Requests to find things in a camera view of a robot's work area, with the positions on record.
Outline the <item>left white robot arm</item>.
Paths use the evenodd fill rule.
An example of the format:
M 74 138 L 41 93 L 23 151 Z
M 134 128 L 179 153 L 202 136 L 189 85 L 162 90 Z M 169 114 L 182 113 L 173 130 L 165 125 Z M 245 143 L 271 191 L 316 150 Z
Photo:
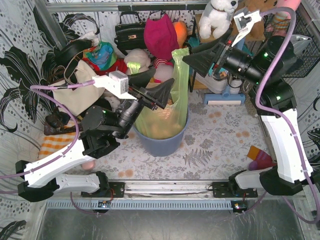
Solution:
M 18 195 L 32 203 L 64 192 L 79 192 L 84 198 L 115 197 L 104 172 L 70 175 L 67 171 L 106 156 L 119 147 L 120 140 L 127 138 L 143 108 L 155 110 L 166 107 L 175 81 L 171 78 L 149 88 L 149 79 L 155 71 L 150 68 L 126 75 L 117 70 L 77 84 L 77 88 L 103 88 L 123 103 L 115 111 L 91 106 L 82 121 L 75 124 L 76 135 L 71 144 L 35 162 L 18 161 L 16 174 L 23 178 L 17 187 Z

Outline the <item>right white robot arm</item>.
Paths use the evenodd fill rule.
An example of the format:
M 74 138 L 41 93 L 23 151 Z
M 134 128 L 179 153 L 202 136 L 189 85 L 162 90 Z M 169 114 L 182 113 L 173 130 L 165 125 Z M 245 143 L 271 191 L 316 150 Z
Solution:
M 253 84 L 249 96 L 270 137 L 276 165 L 231 175 L 228 179 L 230 192 L 264 189 L 274 196 L 292 196 L 317 179 L 299 134 L 294 92 L 283 79 L 296 60 L 290 38 L 280 35 L 272 36 L 254 56 L 219 38 L 193 48 L 183 57 L 183 61 L 201 76 L 216 65 Z

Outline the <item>green plastic trash bag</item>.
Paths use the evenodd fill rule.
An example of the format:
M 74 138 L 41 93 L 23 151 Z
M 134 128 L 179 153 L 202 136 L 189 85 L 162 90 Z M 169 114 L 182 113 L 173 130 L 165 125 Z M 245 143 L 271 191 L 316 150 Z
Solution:
M 134 123 L 135 129 L 143 136 L 164 140 L 179 134 L 186 126 L 189 65 L 183 62 L 183 57 L 188 55 L 187 47 L 172 52 L 174 84 L 165 108 L 151 110 L 144 107 Z

